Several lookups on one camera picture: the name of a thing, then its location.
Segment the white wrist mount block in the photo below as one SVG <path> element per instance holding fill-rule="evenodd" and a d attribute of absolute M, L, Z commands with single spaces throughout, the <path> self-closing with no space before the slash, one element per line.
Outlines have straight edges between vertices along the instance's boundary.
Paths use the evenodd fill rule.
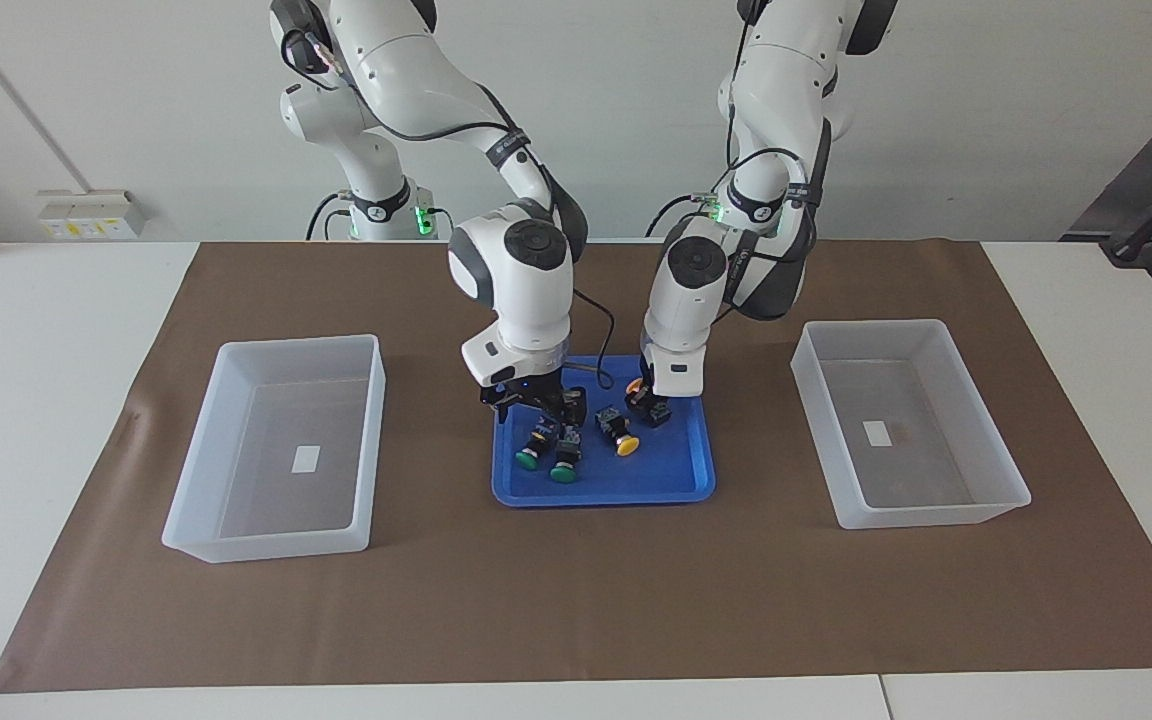
<path fill-rule="evenodd" d="M 506 343 L 495 325 L 463 342 L 461 357 L 468 373 L 483 388 L 550 372 L 547 354 Z"/>
<path fill-rule="evenodd" d="M 707 346 L 669 350 L 645 341 L 641 347 L 643 382 L 657 397 L 699 397 L 703 395 Z"/>

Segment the yellow push button switch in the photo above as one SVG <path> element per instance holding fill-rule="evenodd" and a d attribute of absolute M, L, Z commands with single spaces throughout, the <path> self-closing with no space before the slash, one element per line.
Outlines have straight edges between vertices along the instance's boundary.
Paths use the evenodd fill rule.
<path fill-rule="evenodd" d="M 596 410 L 594 420 L 617 457 L 627 457 L 639 448 L 641 439 L 630 432 L 630 423 L 617 407 L 605 406 Z"/>
<path fill-rule="evenodd" d="M 645 378 L 627 382 L 626 407 L 646 427 L 662 427 L 672 418 L 668 397 L 657 395 Z"/>

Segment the white left wrist mount block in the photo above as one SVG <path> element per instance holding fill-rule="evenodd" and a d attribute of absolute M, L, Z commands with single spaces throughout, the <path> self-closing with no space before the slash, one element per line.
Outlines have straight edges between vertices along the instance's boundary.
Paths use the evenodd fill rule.
<path fill-rule="evenodd" d="M 641 347 L 643 382 L 657 397 L 699 397 L 703 395 L 707 346 L 669 350 L 645 341 Z"/>

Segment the white right wrist mount block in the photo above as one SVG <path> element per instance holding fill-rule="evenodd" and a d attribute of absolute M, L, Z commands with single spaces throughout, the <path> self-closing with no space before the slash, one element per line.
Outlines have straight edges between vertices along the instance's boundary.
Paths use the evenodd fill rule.
<path fill-rule="evenodd" d="M 463 342 L 461 357 L 468 373 L 483 388 L 550 372 L 547 354 L 506 343 L 495 325 Z"/>

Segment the translucent white plastic box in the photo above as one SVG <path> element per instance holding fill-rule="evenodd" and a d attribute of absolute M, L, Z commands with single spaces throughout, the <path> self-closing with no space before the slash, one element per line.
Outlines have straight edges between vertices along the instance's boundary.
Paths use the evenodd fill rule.
<path fill-rule="evenodd" d="M 945 323 L 806 323 L 790 366 L 842 528 L 978 524 L 1032 501 Z M 870 447 L 863 420 L 893 446 Z"/>
<path fill-rule="evenodd" d="M 210 564 L 367 548 L 387 374 L 374 334 L 219 348 L 161 541 Z M 294 448 L 319 445 L 316 473 Z"/>

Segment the thin white wall conduit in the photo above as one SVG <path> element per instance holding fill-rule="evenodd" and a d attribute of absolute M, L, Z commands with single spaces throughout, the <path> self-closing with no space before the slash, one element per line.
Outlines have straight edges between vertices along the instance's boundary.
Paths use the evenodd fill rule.
<path fill-rule="evenodd" d="M 12 108 L 15 111 L 15 113 L 18 114 L 18 118 L 22 119 L 23 122 L 26 123 L 26 126 L 32 129 L 32 132 L 35 132 L 37 141 L 41 142 L 41 145 L 46 147 L 47 152 L 50 152 L 50 156 L 52 156 L 52 159 L 54 159 L 60 165 L 60 168 L 63 169 L 65 173 L 67 173 L 67 176 L 70 179 L 70 184 L 73 185 L 74 190 L 77 190 L 78 192 L 82 194 L 92 192 L 93 185 L 90 183 L 90 181 L 88 181 L 86 174 L 84 174 L 78 168 L 78 165 L 74 162 L 74 160 L 70 158 L 69 152 L 65 150 L 63 146 L 60 145 L 60 143 L 56 141 L 56 137 L 54 136 L 54 132 L 51 132 L 50 128 L 47 128 L 46 124 L 41 122 L 41 118 L 38 118 L 38 114 L 32 108 L 31 104 L 29 104 L 26 99 L 24 99 L 24 97 L 20 94 L 18 88 L 14 85 L 13 81 L 8 77 L 8 74 L 6 74 L 3 71 L 3 68 L 1 68 L 1 65 L 0 65 L 0 91 L 1 94 L 3 94 L 5 99 L 10 103 Z"/>

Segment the white wall socket box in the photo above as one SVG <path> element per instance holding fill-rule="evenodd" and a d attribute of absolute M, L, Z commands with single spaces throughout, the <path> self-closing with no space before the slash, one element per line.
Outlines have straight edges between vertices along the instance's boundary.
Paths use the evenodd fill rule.
<path fill-rule="evenodd" d="M 141 206 L 124 190 L 69 192 L 41 190 L 37 222 L 55 241 L 137 241 L 147 223 Z"/>

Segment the blue plastic tray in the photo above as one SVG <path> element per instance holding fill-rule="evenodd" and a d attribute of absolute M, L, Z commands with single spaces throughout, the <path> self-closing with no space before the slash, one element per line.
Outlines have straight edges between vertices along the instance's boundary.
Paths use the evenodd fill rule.
<path fill-rule="evenodd" d="M 589 367 L 593 355 L 576 355 L 564 370 L 567 387 L 588 392 L 588 419 L 581 429 L 582 457 L 573 483 L 550 478 L 554 455 L 538 460 L 535 469 L 518 464 L 515 455 L 529 441 L 541 415 L 535 407 L 513 406 L 503 423 L 495 425 L 492 450 L 492 491 L 499 502 L 516 509 L 694 503 L 707 500 L 717 488 L 717 469 L 710 452 L 707 419 L 700 397 L 672 397 L 670 419 L 650 429 L 626 409 L 626 386 L 641 377 L 639 356 L 607 355 L 602 367 L 614 387 L 602 389 Z M 630 433 L 641 439 L 634 454 L 620 457 L 594 420 L 596 411 L 616 407 L 630 420 Z"/>

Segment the green push button switch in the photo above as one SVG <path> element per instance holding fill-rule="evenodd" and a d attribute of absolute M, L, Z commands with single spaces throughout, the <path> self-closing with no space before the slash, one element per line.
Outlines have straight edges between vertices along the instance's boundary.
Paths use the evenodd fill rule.
<path fill-rule="evenodd" d="M 526 471 L 538 469 L 541 457 L 556 447 L 559 429 L 561 424 L 558 420 L 545 416 L 536 420 L 535 427 L 526 434 L 526 442 L 516 450 L 516 464 Z"/>
<path fill-rule="evenodd" d="M 579 462 L 582 460 L 582 435 L 576 425 L 562 425 L 558 432 L 556 456 L 550 469 L 550 479 L 561 484 L 571 484 L 579 479 Z"/>

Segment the brown paper table mat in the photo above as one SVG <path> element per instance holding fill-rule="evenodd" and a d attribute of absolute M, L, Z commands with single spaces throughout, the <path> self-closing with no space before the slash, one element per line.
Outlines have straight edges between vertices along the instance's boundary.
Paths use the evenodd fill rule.
<path fill-rule="evenodd" d="M 788 366 L 814 319 L 941 319 L 1032 501 L 838 528 Z M 516 510 L 460 359 L 444 247 L 206 243 L 0 657 L 0 694 L 1152 667 L 1152 543 L 977 243 L 826 241 L 786 323 L 722 323 L 707 501 Z M 165 547 L 223 343 L 376 334 L 367 550 Z"/>

